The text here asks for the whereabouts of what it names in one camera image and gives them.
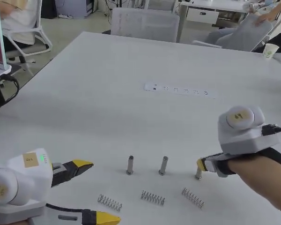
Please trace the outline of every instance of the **drawer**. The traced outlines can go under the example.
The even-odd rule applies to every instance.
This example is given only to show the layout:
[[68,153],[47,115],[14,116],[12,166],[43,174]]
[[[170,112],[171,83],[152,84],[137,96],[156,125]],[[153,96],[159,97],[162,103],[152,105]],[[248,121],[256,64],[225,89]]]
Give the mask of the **drawer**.
[[186,20],[215,24],[218,16],[219,16],[219,12],[196,9],[196,8],[188,8]]

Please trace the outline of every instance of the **coil spring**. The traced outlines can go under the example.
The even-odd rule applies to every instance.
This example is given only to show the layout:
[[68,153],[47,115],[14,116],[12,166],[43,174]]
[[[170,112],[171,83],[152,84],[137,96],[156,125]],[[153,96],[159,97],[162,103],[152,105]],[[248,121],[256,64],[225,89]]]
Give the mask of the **coil spring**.
[[193,192],[191,192],[190,190],[184,188],[182,190],[182,195],[184,195],[187,199],[189,199],[193,204],[195,204],[196,206],[198,206],[200,209],[203,208],[204,206],[204,202],[199,199]]
[[102,204],[108,206],[109,208],[114,209],[118,212],[120,212],[120,210],[122,208],[122,205],[123,205],[123,204],[120,204],[120,203],[118,203],[117,201],[115,201],[111,198],[108,198],[108,197],[104,196],[103,194],[99,195],[98,202],[102,203]]
[[165,198],[159,195],[149,193],[147,191],[142,191],[140,198],[149,202],[157,203],[159,205],[164,205],[164,200],[165,200]]

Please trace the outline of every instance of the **white table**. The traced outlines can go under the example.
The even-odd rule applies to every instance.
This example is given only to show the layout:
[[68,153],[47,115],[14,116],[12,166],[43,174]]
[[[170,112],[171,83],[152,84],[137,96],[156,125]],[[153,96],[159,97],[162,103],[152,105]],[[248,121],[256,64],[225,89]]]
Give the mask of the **white table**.
[[[144,91],[150,81],[218,97]],[[281,64],[257,53],[82,33],[0,109],[0,160],[43,147],[52,162],[93,161],[53,188],[49,203],[107,211],[121,225],[281,225],[281,212],[236,175],[193,177],[199,157],[221,151],[218,116],[239,104],[259,104],[267,122],[281,125]],[[180,194],[184,187],[204,210]],[[142,190],[164,196],[164,206],[141,200]],[[98,204],[101,193],[120,201],[121,212]]]
[[242,13],[245,15],[247,12],[243,10],[243,4],[245,2],[242,0],[191,0],[189,2],[182,1],[180,3],[180,9],[179,9],[179,16],[180,16],[180,22],[179,22],[179,28],[178,28],[178,34],[177,34],[177,42],[180,41],[183,25],[185,22],[187,9],[189,7],[191,8],[208,8],[212,9],[214,11],[216,10],[224,10],[228,12],[237,12]]

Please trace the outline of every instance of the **metal cylinder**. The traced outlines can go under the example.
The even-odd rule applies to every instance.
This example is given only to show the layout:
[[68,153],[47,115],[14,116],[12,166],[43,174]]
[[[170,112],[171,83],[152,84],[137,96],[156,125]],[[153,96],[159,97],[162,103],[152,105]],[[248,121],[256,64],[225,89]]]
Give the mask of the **metal cylinder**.
[[128,158],[128,168],[126,173],[127,175],[132,175],[133,173],[133,156],[129,156]]
[[160,170],[158,171],[159,175],[163,176],[165,174],[165,168],[167,167],[168,159],[169,158],[167,156],[163,157],[163,163],[161,164]]
[[197,180],[202,179],[202,171],[200,170],[199,167],[197,168],[197,172],[196,172],[195,178],[196,178]]

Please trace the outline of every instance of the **power strip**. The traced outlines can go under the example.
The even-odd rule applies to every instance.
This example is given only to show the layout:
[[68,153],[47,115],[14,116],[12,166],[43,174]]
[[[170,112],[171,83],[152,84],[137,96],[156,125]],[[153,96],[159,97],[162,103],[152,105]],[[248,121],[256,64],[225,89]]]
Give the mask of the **power strip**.
[[194,88],[181,88],[168,85],[161,85],[157,83],[145,83],[145,90],[147,91],[158,91],[158,92],[169,92],[177,95],[189,95],[197,97],[206,98],[216,98],[216,94],[213,91],[204,89],[194,89]]

